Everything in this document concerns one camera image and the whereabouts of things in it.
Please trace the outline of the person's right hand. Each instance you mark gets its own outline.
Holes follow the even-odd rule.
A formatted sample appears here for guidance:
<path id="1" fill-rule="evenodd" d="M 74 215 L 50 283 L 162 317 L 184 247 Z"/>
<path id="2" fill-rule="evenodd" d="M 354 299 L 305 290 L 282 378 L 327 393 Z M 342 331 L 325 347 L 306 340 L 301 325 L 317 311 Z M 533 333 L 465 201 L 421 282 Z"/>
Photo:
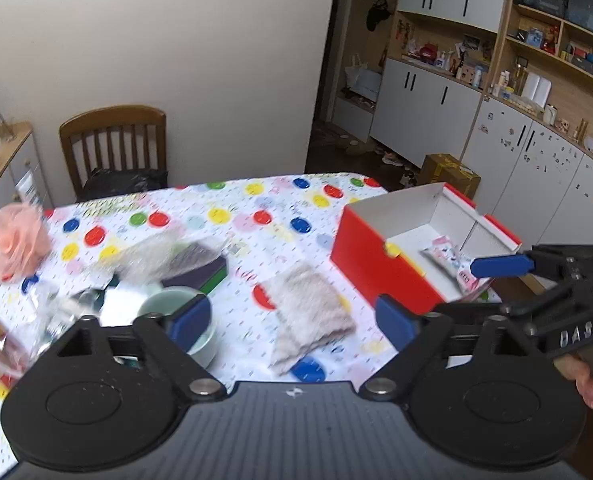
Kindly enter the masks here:
<path id="1" fill-rule="evenodd" d="M 576 386 L 589 408 L 593 408 L 593 376 L 590 366 L 578 356 L 560 356 L 553 361 L 555 368 Z"/>

